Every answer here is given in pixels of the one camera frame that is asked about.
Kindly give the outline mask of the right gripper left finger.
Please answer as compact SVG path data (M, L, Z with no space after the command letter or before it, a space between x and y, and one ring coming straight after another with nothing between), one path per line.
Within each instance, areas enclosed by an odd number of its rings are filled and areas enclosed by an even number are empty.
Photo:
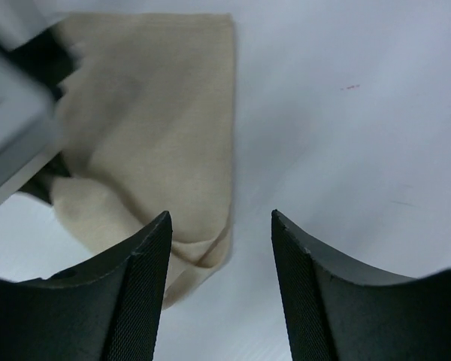
M0 360L151 360L171 252L163 212L48 279L0 279Z

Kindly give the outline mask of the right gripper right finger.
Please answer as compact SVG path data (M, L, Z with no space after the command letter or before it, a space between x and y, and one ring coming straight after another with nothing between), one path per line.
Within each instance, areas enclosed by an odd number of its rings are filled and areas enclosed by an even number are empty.
M294 360L451 360L451 268L423 278L387 272L279 211L271 241Z

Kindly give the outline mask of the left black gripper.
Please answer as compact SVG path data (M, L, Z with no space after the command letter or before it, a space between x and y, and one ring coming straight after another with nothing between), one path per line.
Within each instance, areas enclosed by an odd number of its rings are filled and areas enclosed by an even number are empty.
M48 90L55 104L59 102L65 94L61 83L75 70L75 64L52 26L8 54L21 70ZM70 176L63 154L58 152L20 188L20 192L51 205L52 182L58 177Z

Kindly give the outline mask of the beige cloth napkin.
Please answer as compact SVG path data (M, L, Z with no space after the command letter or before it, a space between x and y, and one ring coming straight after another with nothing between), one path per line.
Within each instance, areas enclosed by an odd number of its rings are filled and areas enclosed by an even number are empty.
M100 253L167 211L169 308L229 253L232 17L74 13L58 29L79 65L57 109L70 176L53 181L56 217Z

